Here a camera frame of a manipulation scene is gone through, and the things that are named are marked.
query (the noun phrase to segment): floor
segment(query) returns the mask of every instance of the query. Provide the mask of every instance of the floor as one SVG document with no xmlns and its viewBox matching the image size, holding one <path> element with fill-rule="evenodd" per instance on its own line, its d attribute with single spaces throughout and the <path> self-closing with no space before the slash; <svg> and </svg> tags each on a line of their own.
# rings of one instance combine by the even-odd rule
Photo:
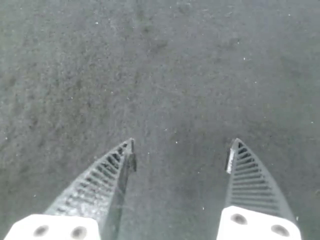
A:
<svg viewBox="0 0 320 240">
<path fill-rule="evenodd" d="M 320 1 L 4 0 L 0 238 L 135 138 L 120 240 L 215 239 L 231 140 L 320 235 Z"/>
</svg>

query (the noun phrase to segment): screw hole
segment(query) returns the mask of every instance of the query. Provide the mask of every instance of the screw hole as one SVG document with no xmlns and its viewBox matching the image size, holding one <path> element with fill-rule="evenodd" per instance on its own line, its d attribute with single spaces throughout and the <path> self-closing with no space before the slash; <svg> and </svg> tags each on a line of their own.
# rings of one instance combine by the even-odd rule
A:
<svg viewBox="0 0 320 240">
<path fill-rule="evenodd" d="M 49 227 L 47 225 L 39 226 L 33 233 L 33 236 L 35 237 L 42 237 L 44 236 L 49 230 Z"/>
<path fill-rule="evenodd" d="M 87 235 L 87 229 L 83 226 L 77 226 L 75 229 L 73 229 L 71 233 L 71 237 L 77 240 L 84 239 Z"/>
<path fill-rule="evenodd" d="M 290 236 L 288 230 L 286 228 L 284 228 L 283 226 L 281 226 L 281 225 L 273 225 L 271 227 L 271 231 L 274 232 L 275 234 L 278 234 L 278 235 L 283 236 L 283 237 L 289 237 Z"/>
<path fill-rule="evenodd" d="M 240 224 L 240 225 L 247 225 L 248 224 L 247 219 L 240 214 L 233 214 L 231 216 L 231 220 L 237 224 Z"/>
</svg>

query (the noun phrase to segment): gray carpet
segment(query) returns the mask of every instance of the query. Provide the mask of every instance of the gray carpet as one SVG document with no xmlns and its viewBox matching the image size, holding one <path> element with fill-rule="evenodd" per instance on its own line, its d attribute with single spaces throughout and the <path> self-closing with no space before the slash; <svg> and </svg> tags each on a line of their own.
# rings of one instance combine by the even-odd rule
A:
<svg viewBox="0 0 320 240">
<path fill-rule="evenodd" d="M 320 235 L 318 0 L 3 0 L 0 238 L 136 139 L 121 240 L 215 239 L 232 138 Z"/>
</svg>

